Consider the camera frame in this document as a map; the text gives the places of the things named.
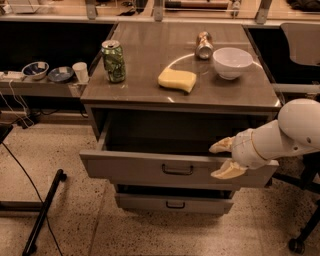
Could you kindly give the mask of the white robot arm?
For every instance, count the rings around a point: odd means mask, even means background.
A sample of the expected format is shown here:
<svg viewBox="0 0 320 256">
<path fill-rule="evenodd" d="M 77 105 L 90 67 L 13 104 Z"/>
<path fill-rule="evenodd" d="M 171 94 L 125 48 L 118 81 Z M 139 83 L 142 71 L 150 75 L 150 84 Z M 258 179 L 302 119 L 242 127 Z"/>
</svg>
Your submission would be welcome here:
<svg viewBox="0 0 320 256">
<path fill-rule="evenodd" d="M 289 101 L 276 120 L 223 138 L 209 151 L 231 153 L 231 158 L 211 173 L 217 179 L 241 176 L 248 169 L 259 169 L 281 157 L 319 152 L 320 103 L 311 99 Z"/>
</svg>

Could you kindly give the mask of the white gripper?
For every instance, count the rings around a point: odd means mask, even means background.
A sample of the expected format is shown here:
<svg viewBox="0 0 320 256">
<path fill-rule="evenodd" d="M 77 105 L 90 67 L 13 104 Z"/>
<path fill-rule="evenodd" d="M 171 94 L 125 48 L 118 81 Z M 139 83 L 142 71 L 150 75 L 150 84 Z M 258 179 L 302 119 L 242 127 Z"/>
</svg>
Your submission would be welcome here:
<svg viewBox="0 0 320 256">
<path fill-rule="evenodd" d="M 232 159 L 226 160 L 222 166 L 211 173 L 217 179 L 232 179 L 243 175 L 247 169 L 258 169 L 269 163 L 256 151 L 253 139 L 253 129 L 238 133 L 234 138 L 226 137 L 210 146 L 213 154 L 231 152 Z"/>
</svg>

